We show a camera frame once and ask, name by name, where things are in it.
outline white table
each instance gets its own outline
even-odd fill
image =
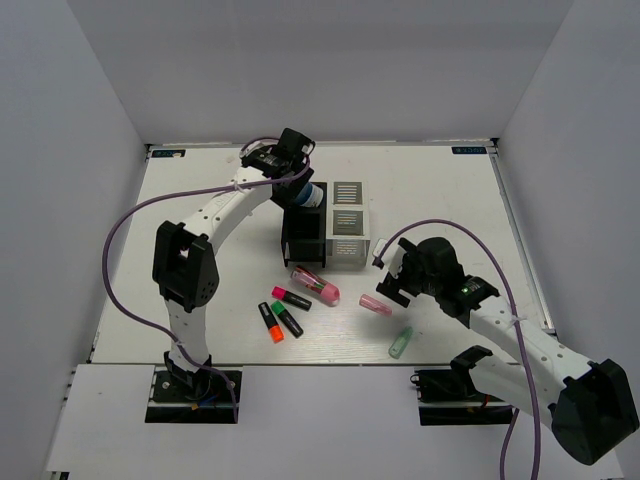
[[[70,480],[495,480],[506,425],[422,427],[411,367],[245,367],[237,425],[144,423],[151,365],[80,365],[47,470]],[[507,478],[529,478],[520,415]],[[573,460],[542,428],[540,480],[622,476]]]
[[[237,154],[238,148],[189,148],[183,158],[151,158],[139,201],[222,185],[240,165]],[[472,230],[504,268],[520,314],[541,322],[488,155],[453,155],[447,146],[319,145],[312,165],[316,181],[368,182],[372,249],[378,238],[389,238],[425,218],[454,220]],[[131,310],[168,326],[158,286],[151,280],[156,229],[164,220],[179,222],[207,200],[171,200],[136,214],[113,275],[117,295]],[[214,364],[447,364],[475,344],[500,354],[495,345],[444,315],[427,296],[412,300],[406,310],[385,300],[393,306],[392,318],[359,307],[363,293],[383,299],[375,293],[383,273],[370,266],[370,259],[361,270],[323,271],[322,276],[341,289],[340,304],[330,308],[315,301],[308,313],[291,308],[305,334],[296,340],[285,331],[285,341],[274,345],[257,305],[270,300],[274,285],[294,289],[282,262],[281,225],[280,208],[263,204],[219,251],[220,287],[207,310],[207,343]],[[449,239],[468,273],[503,291],[484,253],[464,234],[443,226],[406,234],[414,242],[430,236]],[[413,326],[414,338],[401,359],[393,360],[387,350],[407,325]],[[169,340],[107,302],[95,347],[94,363],[161,364]]]

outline blue label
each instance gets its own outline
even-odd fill
[[[151,158],[184,157],[186,152],[186,150],[154,150],[151,152]]]
[[[486,155],[485,147],[451,147],[454,155]]]

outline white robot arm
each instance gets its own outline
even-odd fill
[[[265,180],[262,171],[254,167],[242,167],[236,172],[232,184],[238,185],[248,182]],[[234,190],[213,197],[205,206],[183,221],[184,230],[196,237],[206,236],[211,245],[213,256],[229,234],[260,204],[271,198],[271,185]],[[188,255],[188,250],[180,252]],[[201,300],[209,294],[214,285],[205,285],[200,291]],[[169,312],[170,329],[181,340],[184,349],[189,352],[193,360],[206,364],[209,361],[209,350],[205,335],[206,304],[186,311],[184,306],[175,299],[165,297],[165,304]],[[168,354],[172,368],[178,367],[185,372],[195,374],[198,367],[188,362],[175,342],[171,342]]]
[[[177,225],[166,221],[159,227],[152,276],[167,306],[170,330],[195,363],[211,365],[205,308],[220,281],[218,250],[240,222],[269,199],[282,207],[313,207],[322,201],[322,190],[309,183],[313,170],[303,163],[314,145],[304,135],[285,129],[277,144],[243,152],[242,167],[230,182],[233,191],[213,197]],[[292,180],[255,185],[287,178]],[[209,373],[184,358],[175,342],[165,352],[165,364],[194,396],[208,388]]]
[[[401,290],[414,297],[433,296],[447,315],[522,364],[515,328],[519,322],[540,420],[577,461],[592,465],[640,426],[627,376],[619,365],[609,359],[596,363],[531,322],[514,318],[511,306],[493,286],[464,274],[455,250],[444,238],[430,238],[417,246],[401,238],[382,258],[376,255],[374,265],[388,269],[378,292],[405,308],[409,299]],[[487,348],[475,346],[458,355],[451,369],[469,394],[491,394],[532,413],[521,365],[507,364]]]

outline pink marker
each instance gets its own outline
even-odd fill
[[[379,302],[373,297],[369,295],[362,295],[360,297],[360,306],[371,310],[372,312],[379,313],[380,315],[385,315],[387,317],[391,316],[391,307],[385,305],[382,302]]]
[[[338,303],[338,300],[340,300],[340,290],[338,290],[338,287],[305,270],[300,265],[291,272],[291,278],[309,290],[319,294],[329,305],[335,305]]]

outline mint green marker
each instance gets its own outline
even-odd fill
[[[413,335],[413,328],[407,327],[405,328],[398,338],[395,339],[391,347],[389,347],[389,355],[391,357],[398,360],[402,356],[402,352],[409,345],[409,340],[411,340],[411,336]]]

